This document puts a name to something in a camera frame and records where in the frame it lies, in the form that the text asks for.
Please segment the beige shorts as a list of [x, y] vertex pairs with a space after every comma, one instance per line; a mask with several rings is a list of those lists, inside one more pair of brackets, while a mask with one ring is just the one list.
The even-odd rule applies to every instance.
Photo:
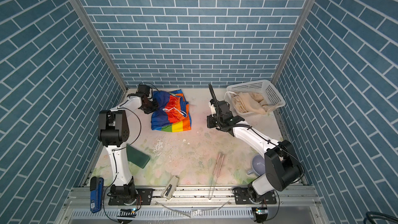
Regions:
[[277, 108], [269, 105], [263, 95], [257, 92], [240, 92], [231, 96], [232, 105], [239, 113], [256, 113], [265, 115]]

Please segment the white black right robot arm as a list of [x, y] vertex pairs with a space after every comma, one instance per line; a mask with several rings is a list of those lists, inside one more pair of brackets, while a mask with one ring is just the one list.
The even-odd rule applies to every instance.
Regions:
[[244, 141], [264, 160], [265, 173], [247, 186], [248, 195], [254, 202], [270, 191], [283, 191], [304, 176], [305, 169], [289, 141], [272, 139], [249, 125], [243, 117], [234, 116], [226, 101], [217, 100], [212, 85], [208, 87], [212, 97], [209, 102], [212, 114], [207, 116], [207, 127]]

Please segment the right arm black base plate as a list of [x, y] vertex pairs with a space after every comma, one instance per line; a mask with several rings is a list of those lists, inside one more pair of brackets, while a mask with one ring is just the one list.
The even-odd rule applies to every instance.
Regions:
[[252, 188], [235, 187], [232, 189], [235, 198], [235, 204], [276, 204], [277, 200], [273, 191], [269, 191], [263, 195], [258, 195]]

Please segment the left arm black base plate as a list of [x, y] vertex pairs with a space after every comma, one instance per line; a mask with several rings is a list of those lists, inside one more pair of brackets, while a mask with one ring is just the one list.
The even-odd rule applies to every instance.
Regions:
[[139, 188], [134, 192], [127, 192], [122, 194], [108, 192], [108, 205], [115, 206], [143, 206], [150, 205], [153, 196], [152, 188]]

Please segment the rainbow striped shorts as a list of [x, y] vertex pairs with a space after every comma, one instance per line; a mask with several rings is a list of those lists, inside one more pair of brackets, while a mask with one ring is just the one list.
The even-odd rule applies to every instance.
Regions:
[[189, 102], [181, 89], [171, 92], [155, 91], [153, 99], [159, 107], [152, 113], [151, 129], [164, 132], [182, 132], [191, 130]]

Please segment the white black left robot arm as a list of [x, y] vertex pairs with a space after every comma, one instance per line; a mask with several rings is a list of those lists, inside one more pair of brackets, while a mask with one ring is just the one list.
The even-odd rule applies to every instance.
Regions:
[[98, 115], [98, 140], [108, 152], [113, 172], [112, 186], [122, 187], [134, 184], [129, 169], [126, 148], [130, 136], [127, 120], [128, 113], [136, 109], [150, 114], [159, 107], [153, 99], [153, 88], [146, 84], [139, 84], [135, 93], [128, 94], [126, 100], [119, 105], [102, 110]]

